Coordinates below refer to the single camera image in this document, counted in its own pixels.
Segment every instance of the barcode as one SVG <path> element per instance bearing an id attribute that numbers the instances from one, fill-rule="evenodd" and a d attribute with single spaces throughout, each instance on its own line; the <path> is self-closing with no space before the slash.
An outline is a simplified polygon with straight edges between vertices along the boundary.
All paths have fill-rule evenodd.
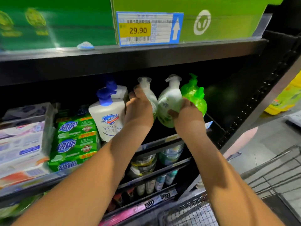
<path id="1" fill-rule="evenodd" d="M 149 36 L 127 37 L 126 38 L 127 42 L 143 42 L 143 41 L 149 41 L 149 40 L 150 40 Z"/>
<path id="2" fill-rule="evenodd" d="M 31 171 L 26 171 L 26 173 L 32 177 L 32 176 L 36 176 L 36 175 L 40 175 L 40 174 L 44 174 L 45 171 L 41 170 L 41 169 L 33 169 Z"/>

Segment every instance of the white soap bottle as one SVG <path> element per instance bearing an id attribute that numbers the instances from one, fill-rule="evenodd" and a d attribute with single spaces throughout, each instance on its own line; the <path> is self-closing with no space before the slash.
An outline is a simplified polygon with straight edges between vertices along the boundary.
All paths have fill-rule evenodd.
<path id="1" fill-rule="evenodd" d="M 158 98 L 158 119 L 164 126 L 168 128 L 173 128 L 172 117 L 168 114 L 168 110 L 172 109 L 176 112 L 180 111 L 182 106 L 182 94 L 180 87 L 181 77 L 172 74 L 166 79 L 169 82 L 169 86 L 162 91 Z"/>
<path id="2" fill-rule="evenodd" d="M 151 78 L 139 77 L 138 82 L 143 92 L 145 93 L 145 96 L 148 98 L 148 100 L 150 101 L 153 107 L 153 120 L 155 120 L 157 118 L 158 100 L 156 95 L 153 93 L 153 91 L 150 90 Z"/>
<path id="3" fill-rule="evenodd" d="M 120 98 L 112 98 L 115 90 L 102 88 L 97 91 L 99 99 L 89 106 L 89 112 L 93 117 L 99 135 L 103 141 L 109 142 L 122 128 L 124 121 L 124 101 Z"/>
<path id="4" fill-rule="evenodd" d="M 116 94 L 112 94 L 112 98 L 120 98 L 123 99 L 124 102 L 128 101 L 128 89 L 126 86 L 117 85 L 114 80 L 110 80 L 106 82 L 105 88 L 115 90 Z"/>

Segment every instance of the green soap bottle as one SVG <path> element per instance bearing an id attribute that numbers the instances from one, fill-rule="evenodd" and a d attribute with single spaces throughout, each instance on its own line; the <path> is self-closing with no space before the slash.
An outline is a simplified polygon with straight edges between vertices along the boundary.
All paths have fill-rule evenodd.
<path id="1" fill-rule="evenodd" d="M 199 87 L 197 86 L 197 76 L 191 73 L 189 74 L 191 76 L 191 79 L 189 80 L 189 83 L 181 87 L 181 93 L 183 97 L 190 100 L 190 98 L 193 97 L 194 93 L 199 89 Z"/>
<path id="2" fill-rule="evenodd" d="M 200 87 L 194 93 L 194 95 L 191 98 L 189 98 L 189 100 L 195 104 L 195 106 L 199 109 L 199 111 L 202 112 L 203 116 L 207 112 L 207 103 L 204 100 L 204 96 L 205 96 L 205 94 L 204 94 L 204 88 Z"/>

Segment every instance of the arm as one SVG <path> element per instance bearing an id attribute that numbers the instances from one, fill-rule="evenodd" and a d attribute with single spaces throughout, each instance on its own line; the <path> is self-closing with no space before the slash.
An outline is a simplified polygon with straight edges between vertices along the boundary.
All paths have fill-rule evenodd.
<path id="1" fill-rule="evenodd" d="M 135 88 L 129 96 L 124 128 L 13 226 L 99 224 L 126 167 L 153 125 L 152 106 L 142 89 Z"/>
<path id="2" fill-rule="evenodd" d="M 195 159 L 221 226 L 284 226 L 207 137 L 203 115 L 190 101 L 184 99 L 180 113 L 169 113 Z"/>

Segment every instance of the blue pump cap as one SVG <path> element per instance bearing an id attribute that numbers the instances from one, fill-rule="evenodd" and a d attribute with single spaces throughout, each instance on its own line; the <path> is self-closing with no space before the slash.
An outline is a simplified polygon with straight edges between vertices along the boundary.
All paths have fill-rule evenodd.
<path id="1" fill-rule="evenodd" d="M 106 87 L 108 89 L 111 89 L 111 90 L 116 90 L 117 89 L 117 84 L 114 80 L 110 80 L 110 81 L 106 82 Z"/>
<path id="2" fill-rule="evenodd" d="M 102 106 L 109 106 L 109 105 L 111 105 L 113 103 L 112 97 L 111 97 L 112 94 L 116 94 L 116 91 L 108 89 L 108 88 L 99 89 L 96 92 L 96 96 L 99 99 L 100 105 L 102 105 Z"/>

